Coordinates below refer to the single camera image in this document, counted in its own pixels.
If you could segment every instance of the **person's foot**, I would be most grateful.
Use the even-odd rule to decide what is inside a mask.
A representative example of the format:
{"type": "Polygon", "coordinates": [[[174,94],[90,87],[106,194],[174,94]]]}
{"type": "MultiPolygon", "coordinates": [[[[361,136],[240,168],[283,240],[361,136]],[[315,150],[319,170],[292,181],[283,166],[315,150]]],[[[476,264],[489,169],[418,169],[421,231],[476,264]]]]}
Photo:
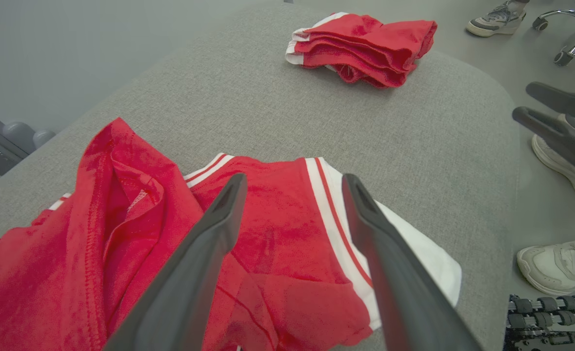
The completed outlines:
{"type": "Polygon", "coordinates": [[[485,16],[471,20],[467,24],[466,29],[470,33],[481,37],[490,37],[493,34],[511,35],[515,33],[522,20],[526,17],[526,11],[523,9],[515,11],[514,6],[510,6],[511,3],[507,1],[485,16]]]}
{"type": "Polygon", "coordinates": [[[517,253],[517,265],[542,293],[567,295],[575,291],[575,241],[527,247],[517,253]]]}
{"type": "Polygon", "coordinates": [[[575,190],[575,166],[551,149],[543,138],[538,135],[532,137],[532,151],[545,166],[564,175],[573,185],[575,190]]]}

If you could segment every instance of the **gray cushion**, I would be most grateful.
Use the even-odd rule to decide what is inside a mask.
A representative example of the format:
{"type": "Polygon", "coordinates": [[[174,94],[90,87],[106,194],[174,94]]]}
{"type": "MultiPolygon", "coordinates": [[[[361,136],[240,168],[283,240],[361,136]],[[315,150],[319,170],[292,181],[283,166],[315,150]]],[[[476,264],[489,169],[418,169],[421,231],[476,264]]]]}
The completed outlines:
{"type": "MultiPolygon", "coordinates": [[[[0,236],[73,191],[82,150],[117,116],[185,174],[219,152],[323,156],[461,264],[457,310],[487,350],[500,350],[519,149],[512,100],[437,52],[388,90],[285,62],[290,33],[326,15],[252,7],[166,57],[0,178],[0,236]]],[[[356,349],[383,345],[378,332],[356,349]]]]}

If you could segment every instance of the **white fabric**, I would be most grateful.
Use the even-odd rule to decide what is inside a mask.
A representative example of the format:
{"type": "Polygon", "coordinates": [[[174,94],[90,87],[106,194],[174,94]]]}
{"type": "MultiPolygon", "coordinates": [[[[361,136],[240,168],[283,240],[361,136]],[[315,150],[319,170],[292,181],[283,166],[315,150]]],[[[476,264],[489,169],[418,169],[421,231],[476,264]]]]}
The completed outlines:
{"type": "MultiPolygon", "coordinates": [[[[330,176],[329,182],[332,182],[334,191],[338,193],[337,196],[334,195],[334,200],[341,197],[341,201],[338,201],[338,205],[340,205],[338,213],[340,214],[341,224],[348,231],[348,217],[343,205],[343,194],[341,193],[341,177],[343,175],[326,162],[322,164],[325,166],[325,173],[330,176]]],[[[394,211],[378,201],[376,203],[387,220],[396,227],[400,235],[405,239],[406,244],[413,249],[421,264],[424,265],[430,277],[448,298],[450,304],[455,306],[461,294],[461,265],[450,257],[444,249],[395,214],[394,211]]]]}
{"type": "Polygon", "coordinates": [[[215,171],[218,171],[220,167],[227,164],[227,162],[229,162],[232,158],[233,156],[231,155],[220,153],[213,160],[211,160],[207,166],[199,169],[198,171],[185,175],[183,179],[185,179],[187,182],[188,187],[193,187],[196,184],[203,182],[203,180],[207,179],[207,177],[211,176],[213,173],[215,173],[215,171]]]}
{"type": "Polygon", "coordinates": [[[305,33],[305,31],[311,28],[319,27],[327,22],[336,20],[345,15],[347,15],[347,13],[334,13],[326,18],[323,18],[323,20],[320,20],[310,28],[300,28],[294,31],[292,33],[292,40],[287,45],[287,51],[285,51],[285,60],[290,64],[300,64],[300,65],[304,64],[305,58],[303,57],[303,55],[296,54],[295,48],[296,44],[299,41],[309,41],[309,37],[311,35],[309,33],[305,33]]]}
{"type": "Polygon", "coordinates": [[[64,204],[64,200],[66,200],[70,196],[71,196],[71,193],[66,193],[66,194],[62,195],[60,200],[57,200],[53,205],[51,205],[51,207],[49,207],[49,209],[51,211],[55,211],[55,210],[59,209],[59,207],[62,206],[62,204],[64,204]]]}

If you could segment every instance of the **white trim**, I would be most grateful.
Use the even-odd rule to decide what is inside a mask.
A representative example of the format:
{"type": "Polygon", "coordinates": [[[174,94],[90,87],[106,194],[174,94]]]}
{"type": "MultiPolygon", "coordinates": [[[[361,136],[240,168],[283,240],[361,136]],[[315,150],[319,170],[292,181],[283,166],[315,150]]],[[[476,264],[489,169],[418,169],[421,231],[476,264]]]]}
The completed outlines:
{"type": "Polygon", "coordinates": [[[195,171],[193,173],[190,173],[189,175],[186,175],[185,177],[183,177],[183,179],[188,180],[189,178],[192,178],[194,176],[197,176],[199,174],[202,173],[202,175],[194,178],[194,180],[190,180],[187,182],[187,187],[193,187],[196,184],[203,182],[203,180],[207,179],[207,177],[211,176],[213,173],[216,173],[216,171],[218,171],[218,169],[220,169],[222,166],[224,166],[225,164],[227,164],[227,162],[229,162],[230,160],[233,159],[234,156],[231,155],[225,155],[223,153],[218,154],[218,156],[214,157],[214,159],[212,160],[212,162],[209,162],[209,164],[205,167],[203,167],[202,169],[199,169],[198,171],[195,171]],[[218,162],[216,165],[214,165],[212,167],[212,165],[220,158],[224,155],[224,157],[222,158],[222,160],[220,160],[220,162],[218,162]]]}
{"type": "MultiPolygon", "coordinates": [[[[359,298],[361,298],[363,304],[365,304],[365,307],[368,310],[368,313],[370,314],[370,328],[372,330],[378,329],[381,325],[381,321],[378,313],[378,305],[376,304],[376,296],[374,295],[374,289],[372,289],[372,287],[370,287],[365,278],[363,278],[363,276],[357,269],[356,265],[352,261],[352,257],[350,257],[350,254],[348,253],[348,249],[343,244],[341,234],[339,233],[339,229],[337,228],[335,219],[333,218],[333,214],[331,213],[330,204],[328,203],[327,195],[324,190],[324,185],[322,184],[320,173],[318,171],[318,166],[316,164],[316,159],[305,158],[305,162],[307,164],[307,172],[309,173],[309,179],[311,181],[311,186],[314,191],[314,196],[316,198],[316,203],[320,211],[322,222],[324,223],[324,227],[328,235],[328,240],[330,241],[331,247],[333,248],[333,251],[336,255],[337,261],[339,262],[339,265],[341,266],[343,273],[346,275],[346,278],[348,278],[352,282],[352,286],[355,289],[355,293],[357,294],[357,296],[359,296],[359,298]]],[[[326,162],[324,162],[323,158],[320,158],[320,162],[324,167],[326,162]]],[[[329,179],[327,176],[327,183],[329,188],[331,187],[330,182],[332,182],[332,180],[329,179]]],[[[335,206],[337,214],[341,217],[340,213],[341,212],[345,213],[345,209],[339,211],[340,209],[337,208],[337,205],[335,206]]],[[[352,245],[352,240],[350,238],[349,231],[344,229],[344,233],[346,233],[346,236],[348,237],[348,242],[352,247],[352,251],[357,257],[359,263],[365,262],[365,265],[362,264],[361,267],[369,275],[367,260],[365,259],[365,257],[363,257],[363,255],[361,255],[361,253],[359,253],[356,247],[352,245]]]]}
{"type": "Polygon", "coordinates": [[[309,29],[319,27],[325,23],[331,22],[332,20],[336,20],[343,16],[347,15],[347,13],[334,13],[326,18],[323,18],[319,22],[313,25],[311,28],[300,28],[295,30],[292,33],[292,40],[290,40],[289,44],[287,44],[287,50],[285,51],[285,60],[290,64],[299,64],[303,65],[305,62],[305,57],[301,54],[296,54],[296,44],[299,41],[309,41],[311,34],[305,33],[309,29]]]}
{"type": "Polygon", "coordinates": [[[51,207],[49,207],[49,209],[51,211],[55,211],[55,210],[59,209],[59,207],[62,206],[62,204],[64,204],[64,200],[66,200],[69,197],[71,197],[71,193],[66,193],[66,194],[62,195],[60,200],[57,200],[56,202],[54,202],[53,205],[51,205],[51,207]]]}
{"type": "Polygon", "coordinates": [[[211,160],[207,166],[199,169],[198,171],[193,171],[192,173],[188,174],[188,175],[184,175],[183,179],[188,180],[189,178],[192,178],[194,176],[196,176],[198,173],[204,172],[206,169],[208,169],[209,167],[211,167],[212,164],[214,164],[214,162],[216,162],[218,160],[218,158],[220,158],[220,156],[222,156],[224,153],[220,153],[218,154],[218,156],[214,157],[213,160],[211,160]]]}
{"type": "MultiPolygon", "coordinates": [[[[344,228],[346,235],[349,235],[348,217],[343,204],[343,193],[341,192],[341,178],[343,175],[327,164],[327,162],[323,161],[322,158],[320,158],[320,161],[327,178],[337,215],[340,218],[341,226],[344,228]]],[[[448,255],[444,249],[395,214],[394,211],[378,201],[376,204],[387,220],[396,227],[398,233],[405,239],[406,244],[411,247],[421,264],[430,274],[430,277],[435,281],[437,286],[439,286],[439,289],[441,289],[446,298],[448,298],[450,304],[455,306],[458,303],[458,298],[461,293],[461,265],[448,255]]],[[[356,251],[355,255],[359,258],[359,262],[362,262],[362,257],[365,259],[359,251],[356,251]]],[[[361,266],[369,275],[367,264],[365,266],[361,264],[361,266]]]]}

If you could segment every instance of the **shoe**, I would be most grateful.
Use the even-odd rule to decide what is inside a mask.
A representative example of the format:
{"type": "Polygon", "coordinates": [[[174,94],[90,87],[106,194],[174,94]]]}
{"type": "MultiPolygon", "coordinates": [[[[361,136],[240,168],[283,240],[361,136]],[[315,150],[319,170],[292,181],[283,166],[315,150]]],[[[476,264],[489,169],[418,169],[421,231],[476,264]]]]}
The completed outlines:
{"type": "Polygon", "coordinates": [[[512,35],[525,17],[526,11],[513,12],[508,7],[508,2],[505,2],[485,16],[471,20],[466,29],[481,37],[490,37],[493,34],[512,35]]]}
{"type": "Polygon", "coordinates": [[[517,253],[517,265],[542,293],[558,296],[575,291],[575,241],[527,247],[517,253]]]}
{"type": "Polygon", "coordinates": [[[564,175],[573,185],[573,190],[575,190],[575,166],[556,153],[543,138],[536,134],[532,137],[532,151],[535,152],[536,157],[545,166],[564,175]]]}

